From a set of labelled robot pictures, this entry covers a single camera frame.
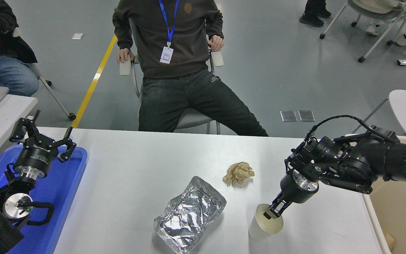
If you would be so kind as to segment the lanyard person's left hand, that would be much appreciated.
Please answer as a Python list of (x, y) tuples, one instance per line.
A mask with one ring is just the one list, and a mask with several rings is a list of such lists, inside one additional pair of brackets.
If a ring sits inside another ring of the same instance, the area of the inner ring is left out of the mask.
[(208, 40), (208, 46), (211, 52), (219, 52), (221, 51), (222, 47), (224, 46), (224, 40), (221, 36), (213, 35)]

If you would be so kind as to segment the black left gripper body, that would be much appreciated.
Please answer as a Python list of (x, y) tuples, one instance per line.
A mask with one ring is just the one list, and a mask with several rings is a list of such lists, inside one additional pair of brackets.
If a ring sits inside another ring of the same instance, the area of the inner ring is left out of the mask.
[(57, 147), (53, 146), (55, 140), (41, 135), (39, 140), (35, 137), (29, 137), (24, 143), (18, 159), (13, 165), (13, 170), (21, 174), (23, 168), (34, 168), (40, 170), (42, 174), (48, 174), (53, 160), (58, 156)]

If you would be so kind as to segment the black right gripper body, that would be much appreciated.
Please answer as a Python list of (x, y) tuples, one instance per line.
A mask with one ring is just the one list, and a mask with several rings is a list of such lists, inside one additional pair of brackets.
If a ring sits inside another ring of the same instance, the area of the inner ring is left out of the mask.
[(316, 183), (301, 174), (288, 174), (280, 182), (283, 199), (303, 204), (316, 194)]

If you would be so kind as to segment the lanyard person's right hand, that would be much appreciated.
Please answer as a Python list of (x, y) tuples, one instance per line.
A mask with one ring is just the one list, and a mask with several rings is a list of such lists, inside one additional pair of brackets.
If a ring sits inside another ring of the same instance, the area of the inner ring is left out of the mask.
[(125, 62), (134, 62), (135, 56), (128, 48), (124, 48), (117, 53), (117, 63), (124, 64)]

